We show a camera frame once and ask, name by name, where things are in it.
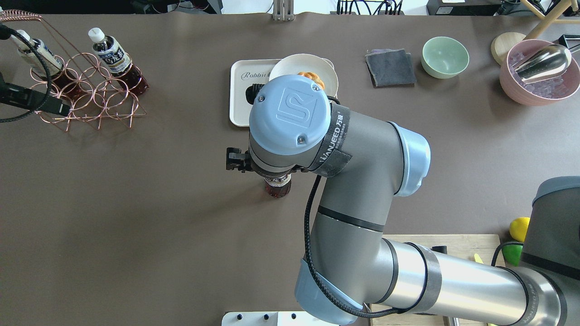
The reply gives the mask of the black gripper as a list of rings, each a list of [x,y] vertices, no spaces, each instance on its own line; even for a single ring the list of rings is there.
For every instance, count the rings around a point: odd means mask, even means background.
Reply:
[[[272,167],[265,164],[259,165],[257,158],[253,157],[249,150],[242,152],[236,147],[228,147],[226,153],[226,169],[238,170],[242,173],[253,172],[259,175],[288,175],[291,173],[308,173],[308,169],[300,165],[290,167]]]

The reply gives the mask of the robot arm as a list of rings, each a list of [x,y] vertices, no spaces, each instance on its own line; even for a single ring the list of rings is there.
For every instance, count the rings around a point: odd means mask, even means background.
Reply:
[[[390,314],[438,314],[497,326],[579,324],[579,177],[544,181],[519,265],[502,268],[383,238],[394,197],[430,166],[423,136],[356,113],[298,75],[248,87],[249,149],[228,170],[281,179],[316,174],[295,286],[303,310],[347,325]]]

